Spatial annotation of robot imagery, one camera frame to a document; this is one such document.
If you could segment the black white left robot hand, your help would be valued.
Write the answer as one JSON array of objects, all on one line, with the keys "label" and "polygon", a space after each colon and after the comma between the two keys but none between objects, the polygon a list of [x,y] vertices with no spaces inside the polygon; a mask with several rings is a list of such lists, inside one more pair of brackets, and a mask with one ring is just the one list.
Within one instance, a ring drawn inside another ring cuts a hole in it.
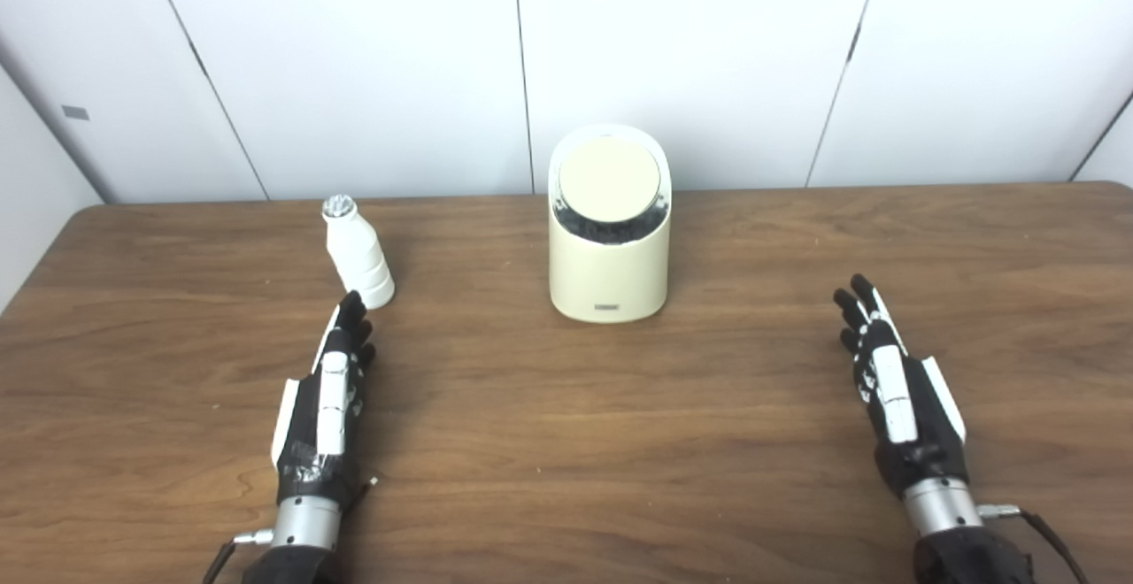
[{"label": "black white left robot hand", "polygon": [[358,423],[376,356],[366,314],[360,294],[348,293],[327,320],[310,373],[286,382],[271,449],[279,503],[316,496],[348,509],[365,490]]}]

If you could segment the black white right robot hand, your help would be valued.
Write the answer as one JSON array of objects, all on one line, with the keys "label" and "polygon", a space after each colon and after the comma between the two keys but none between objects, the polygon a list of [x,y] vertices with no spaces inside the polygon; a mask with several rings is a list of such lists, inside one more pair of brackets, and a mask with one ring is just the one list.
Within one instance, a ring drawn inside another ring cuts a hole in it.
[{"label": "black white right robot hand", "polygon": [[844,319],[840,341],[874,428],[883,483],[898,498],[923,480],[968,483],[966,423],[938,362],[909,353],[881,290],[864,276],[855,273],[833,299]]}]

